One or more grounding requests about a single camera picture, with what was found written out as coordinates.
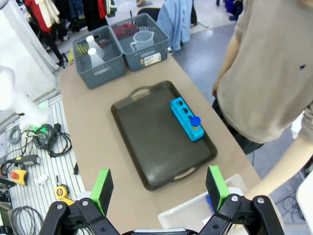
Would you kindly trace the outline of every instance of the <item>blue cloth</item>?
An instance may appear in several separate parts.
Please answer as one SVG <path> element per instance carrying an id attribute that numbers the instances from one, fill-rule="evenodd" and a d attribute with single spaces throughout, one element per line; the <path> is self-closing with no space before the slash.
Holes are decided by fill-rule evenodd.
<path id="1" fill-rule="evenodd" d="M 68 0 L 69 12 L 72 19 L 78 15 L 84 15 L 84 6 L 82 0 Z"/>
<path id="2" fill-rule="evenodd" d="M 167 0 L 160 9 L 157 25 L 169 37 L 168 47 L 180 50 L 180 42 L 190 40 L 192 0 Z"/>

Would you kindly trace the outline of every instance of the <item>tape measure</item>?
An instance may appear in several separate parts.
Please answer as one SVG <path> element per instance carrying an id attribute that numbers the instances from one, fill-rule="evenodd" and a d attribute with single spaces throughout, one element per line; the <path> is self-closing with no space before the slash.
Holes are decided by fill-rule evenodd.
<path id="1" fill-rule="evenodd" d="M 67 198 L 68 192 L 69 190 L 67 185 L 59 185 L 55 188 L 55 197 L 57 200 L 61 200 L 70 206 L 74 203 L 74 201 Z"/>

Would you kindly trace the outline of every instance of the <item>red button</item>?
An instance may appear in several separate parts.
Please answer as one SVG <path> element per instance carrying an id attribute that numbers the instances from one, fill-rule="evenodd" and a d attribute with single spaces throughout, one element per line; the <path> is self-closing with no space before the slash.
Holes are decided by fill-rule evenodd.
<path id="1" fill-rule="evenodd" d="M 12 179 L 18 179 L 20 176 L 18 175 L 18 173 L 15 173 L 15 172 L 11 172 L 11 178 Z"/>

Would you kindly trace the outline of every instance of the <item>gray cable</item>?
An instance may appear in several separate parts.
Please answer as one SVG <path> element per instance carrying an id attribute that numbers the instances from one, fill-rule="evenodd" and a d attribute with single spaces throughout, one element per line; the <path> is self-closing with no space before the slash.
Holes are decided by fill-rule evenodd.
<path id="1" fill-rule="evenodd" d="M 10 144 L 17 144 L 20 142 L 21 138 L 22 138 L 21 129 L 18 125 L 16 125 L 9 132 L 8 142 Z"/>
<path id="2" fill-rule="evenodd" d="M 12 211 L 12 214 L 11 214 L 12 229 L 16 235 L 27 235 L 26 232 L 24 231 L 23 227 L 22 227 L 22 224 L 21 224 L 21 213 L 23 210 L 27 212 L 27 214 L 30 217 L 30 221 L 31 221 L 31 228 L 30 228 L 29 235 L 35 235 L 36 234 L 35 213 L 37 214 L 37 216 L 40 220 L 41 226 L 44 223 L 44 219 L 37 210 L 35 210 L 34 208 L 31 208 L 29 206 L 18 207 Z"/>

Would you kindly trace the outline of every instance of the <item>hanging clothes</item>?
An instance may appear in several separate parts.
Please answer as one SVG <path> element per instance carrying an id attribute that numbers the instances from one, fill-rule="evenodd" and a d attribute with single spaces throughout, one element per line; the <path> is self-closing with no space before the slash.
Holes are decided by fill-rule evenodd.
<path id="1" fill-rule="evenodd" d="M 67 19 L 68 21 L 72 20 L 67 0 L 54 0 L 54 4 L 60 12 L 61 19 Z"/>
<path id="2" fill-rule="evenodd" d="M 157 25 L 169 37 L 168 47 L 181 49 L 180 42 L 190 40 L 192 0 L 167 0 L 160 9 Z"/>
<path id="3" fill-rule="evenodd" d="M 45 24 L 44 18 L 41 14 L 39 6 L 35 3 L 35 0 L 25 0 L 25 6 L 30 7 L 31 11 L 33 12 L 35 18 L 37 19 L 37 22 L 39 24 L 40 29 L 43 32 L 50 32 L 51 27 L 47 27 Z"/>
<path id="4" fill-rule="evenodd" d="M 115 12 L 117 11 L 116 5 L 114 3 L 114 0 L 104 0 L 105 5 L 107 8 L 107 15 L 108 17 L 113 17 L 115 16 Z"/>
<path id="5" fill-rule="evenodd" d="M 35 0 L 35 3 L 39 6 L 45 24 L 48 28 L 52 27 L 54 23 L 60 23 L 58 17 L 60 12 L 51 0 Z"/>
<path id="6" fill-rule="evenodd" d="M 105 16 L 107 15 L 107 10 L 103 0 L 98 0 L 98 8 L 100 18 L 101 19 L 105 18 Z"/>
<path id="7" fill-rule="evenodd" d="M 82 0 L 88 31 L 108 25 L 106 18 L 100 18 L 98 0 Z"/>
<path id="8" fill-rule="evenodd" d="M 68 0 L 69 11 L 72 19 L 84 19 L 84 6 L 82 0 Z"/>

